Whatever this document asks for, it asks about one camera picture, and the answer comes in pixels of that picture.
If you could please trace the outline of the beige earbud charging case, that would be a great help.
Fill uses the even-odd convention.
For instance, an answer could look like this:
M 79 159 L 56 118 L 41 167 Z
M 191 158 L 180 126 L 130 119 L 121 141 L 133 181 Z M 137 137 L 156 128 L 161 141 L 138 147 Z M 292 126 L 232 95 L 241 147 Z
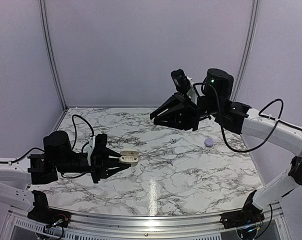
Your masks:
M 136 166 L 139 163 L 139 151 L 132 148 L 124 148 L 120 151 L 120 162 Z

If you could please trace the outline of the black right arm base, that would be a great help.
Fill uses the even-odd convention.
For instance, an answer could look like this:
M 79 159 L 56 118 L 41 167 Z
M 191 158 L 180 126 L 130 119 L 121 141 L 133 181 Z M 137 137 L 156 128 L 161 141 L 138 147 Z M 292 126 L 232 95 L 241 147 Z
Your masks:
M 247 197 L 240 210 L 229 211 L 221 214 L 220 223 L 225 229 L 237 228 L 258 223 L 265 219 L 263 211 L 253 205 L 254 190 Z

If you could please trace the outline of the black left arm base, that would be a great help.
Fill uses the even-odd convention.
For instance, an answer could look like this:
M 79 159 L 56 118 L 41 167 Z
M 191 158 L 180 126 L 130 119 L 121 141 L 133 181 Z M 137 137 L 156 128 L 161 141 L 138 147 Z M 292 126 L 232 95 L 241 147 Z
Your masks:
M 28 219 L 47 224 L 50 227 L 55 222 L 62 220 L 60 224 L 64 228 L 68 227 L 71 216 L 70 212 L 50 208 L 46 194 L 41 191 L 33 190 L 31 193 L 33 194 L 34 201 L 32 210 L 27 214 Z

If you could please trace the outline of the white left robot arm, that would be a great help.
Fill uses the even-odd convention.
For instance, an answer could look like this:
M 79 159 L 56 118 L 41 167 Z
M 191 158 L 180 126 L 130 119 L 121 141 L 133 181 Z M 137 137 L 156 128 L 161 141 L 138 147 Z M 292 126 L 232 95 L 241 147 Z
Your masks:
M 106 134 L 89 138 L 87 152 L 72 149 L 65 131 L 54 131 L 43 139 L 38 154 L 28 151 L 17 159 L 0 159 L 0 202 L 16 208 L 34 211 L 42 222 L 54 218 L 47 197 L 40 191 L 28 191 L 31 185 L 46 185 L 59 179 L 60 174 L 90 174 L 97 184 L 118 172 L 137 164 L 138 158 L 125 156 L 107 147 Z

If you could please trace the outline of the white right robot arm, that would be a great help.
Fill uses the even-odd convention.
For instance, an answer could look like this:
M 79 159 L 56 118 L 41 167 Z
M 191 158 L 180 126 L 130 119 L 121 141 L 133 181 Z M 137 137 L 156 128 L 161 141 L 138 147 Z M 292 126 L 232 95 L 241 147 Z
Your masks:
M 202 82 L 193 82 L 182 69 L 172 71 L 171 78 L 176 91 L 151 112 L 155 125 L 196 131 L 201 121 L 212 118 L 220 126 L 225 146 L 233 152 L 252 154 L 268 146 L 292 157 L 290 167 L 250 194 L 238 214 L 241 223 L 249 224 L 258 211 L 302 187 L 301 126 L 232 101 L 234 78 L 221 69 L 208 69 Z

